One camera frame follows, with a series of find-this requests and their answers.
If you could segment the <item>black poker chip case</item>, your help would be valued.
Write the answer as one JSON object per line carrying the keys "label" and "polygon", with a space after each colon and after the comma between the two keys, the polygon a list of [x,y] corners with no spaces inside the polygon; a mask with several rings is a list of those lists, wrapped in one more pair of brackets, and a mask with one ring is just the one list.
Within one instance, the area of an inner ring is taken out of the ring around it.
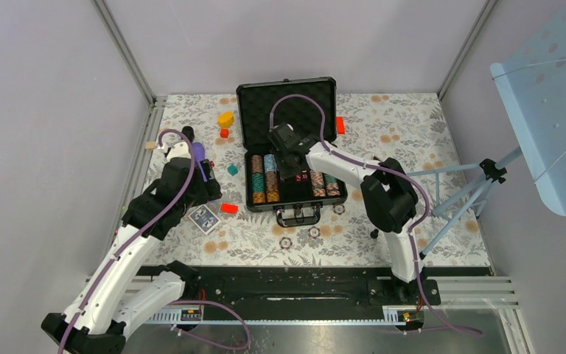
{"label": "black poker chip case", "polygon": [[336,94],[332,77],[238,85],[249,211],[274,212],[281,227],[309,226],[322,207],[347,199],[342,181],[310,170],[305,159],[337,137]]}

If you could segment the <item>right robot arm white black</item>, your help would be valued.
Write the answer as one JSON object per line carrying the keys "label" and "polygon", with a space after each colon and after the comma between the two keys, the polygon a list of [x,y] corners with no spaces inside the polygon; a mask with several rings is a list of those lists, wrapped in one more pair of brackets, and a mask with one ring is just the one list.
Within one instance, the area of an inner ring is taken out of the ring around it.
{"label": "right robot arm white black", "polygon": [[372,162],[342,151],[317,136],[302,137],[291,125],[270,129],[279,171],[286,177],[312,170],[327,174],[361,191],[367,218],[384,233],[391,256],[391,272],[397,280],[394,296],[410,304],[422,295],[417,279],[420,265],[410,240],[419,202],[413,181],[398,161]]}

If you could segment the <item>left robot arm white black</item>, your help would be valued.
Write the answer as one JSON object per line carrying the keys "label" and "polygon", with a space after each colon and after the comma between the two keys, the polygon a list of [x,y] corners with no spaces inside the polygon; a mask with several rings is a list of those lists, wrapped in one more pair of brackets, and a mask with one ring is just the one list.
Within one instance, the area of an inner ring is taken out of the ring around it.
{"label": "left robot arm white black", "polygon": [[177,260],[163,265],[156,281],[129,299],[123,296],[151,251],[189,209],[221,196],[208,159],[170,159],[161,177],[129,203],[90,283],[63,312],[48,313],[42,321],[59,353],[120,353],[136,329],[164,306],[195,300],[199,273]]}

